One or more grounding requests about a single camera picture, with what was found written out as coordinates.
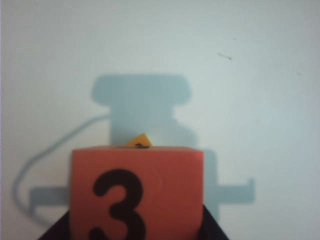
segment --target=number 3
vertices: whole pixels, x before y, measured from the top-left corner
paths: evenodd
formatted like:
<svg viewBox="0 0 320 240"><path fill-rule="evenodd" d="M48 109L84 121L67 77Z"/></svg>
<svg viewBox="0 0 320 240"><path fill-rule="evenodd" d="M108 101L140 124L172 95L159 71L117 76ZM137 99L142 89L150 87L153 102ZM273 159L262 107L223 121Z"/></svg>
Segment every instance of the number 3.
<svg viewBox="0 0 320 240"><path fill-rule="evenodd" d="M110 215L125 222L127 234L124 240L143 240L146 235L146 227L141 216L134 211L138 206L143 188L139 178L131 171L114 169L100 175L93 185L95 195L102 197L115 185L121 185L126 190L124 200L110 207ZM89 232L90 240L109 240L100 227L94 227Z"/></svg>

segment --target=white background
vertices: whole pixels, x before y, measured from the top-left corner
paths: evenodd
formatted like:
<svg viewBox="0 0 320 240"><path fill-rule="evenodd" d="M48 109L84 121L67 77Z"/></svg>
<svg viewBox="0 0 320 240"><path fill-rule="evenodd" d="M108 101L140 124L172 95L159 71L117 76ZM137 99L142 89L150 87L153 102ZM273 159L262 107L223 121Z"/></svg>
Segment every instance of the white background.
<svg viewBox="0 0 320 240"><path fill-rule="evenodd" d="M174 117L215 152L219 184L254 180L252 203L219 206L229 238L320 239L320 1L1 7L1 239L35 240L46 230L15 205L14 180L30 158L110 111L91 99L97 78L154 73L188 82L192 97ZM109 120L99 121L35 164L19 187L23 204L33 186L65 186L71 150L110 144L109 135ZM66 209L39 211L54 222Z"/></svg>

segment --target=yellow triangle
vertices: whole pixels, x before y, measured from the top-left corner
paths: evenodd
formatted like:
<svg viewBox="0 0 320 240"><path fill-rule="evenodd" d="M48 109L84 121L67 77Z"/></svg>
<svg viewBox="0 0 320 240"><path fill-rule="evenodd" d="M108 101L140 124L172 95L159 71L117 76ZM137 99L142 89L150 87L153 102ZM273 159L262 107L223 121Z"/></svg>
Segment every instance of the yellow triangle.
<svg viewBox="0 0 320 240"><path fill-rule="evenodd" d="M136 136L135 138L131 139L127 143L125 143L125 146L135 146L136 144L141 144L143 146L152 146L149 138L145 133L140 134L139 136Z"/></svg>

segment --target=black number 3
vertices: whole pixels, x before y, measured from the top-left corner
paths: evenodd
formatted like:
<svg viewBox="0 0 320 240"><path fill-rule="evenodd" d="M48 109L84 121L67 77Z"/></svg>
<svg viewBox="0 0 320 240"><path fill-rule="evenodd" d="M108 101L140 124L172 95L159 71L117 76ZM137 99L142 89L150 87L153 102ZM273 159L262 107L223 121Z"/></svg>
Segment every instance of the black number 3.
<svg viewBox="0 0 320 240"><path fill-rule="evenodd" d="M139 178L131 171L115 169L100 175L95 181L93 192L102 197L108 190L121 185L126 190L126 197L121 202L115 203L110 207L110 215L118 220L125 222L127 234L124 240L143 240L146 235L146 227L141 216L134 211L138 206L143 188ZM89 232L90 240L109 240L100 227L95 227Z"/></svg>

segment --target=small dark speck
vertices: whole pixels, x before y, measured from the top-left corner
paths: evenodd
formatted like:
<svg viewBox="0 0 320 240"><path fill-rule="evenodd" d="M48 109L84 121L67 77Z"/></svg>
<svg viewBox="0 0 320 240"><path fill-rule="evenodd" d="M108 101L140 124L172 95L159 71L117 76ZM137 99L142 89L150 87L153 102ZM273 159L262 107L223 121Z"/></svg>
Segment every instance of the small dark speck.
<svg viewBox="0 0 320 240"><path fill-rule="evenodd" d="M218 54L219 57L232 60L232 57L231 57L231 56L224 55L224 54L222 54L222 53L220 53L220 52L218 52L217 54Z"/></svg>

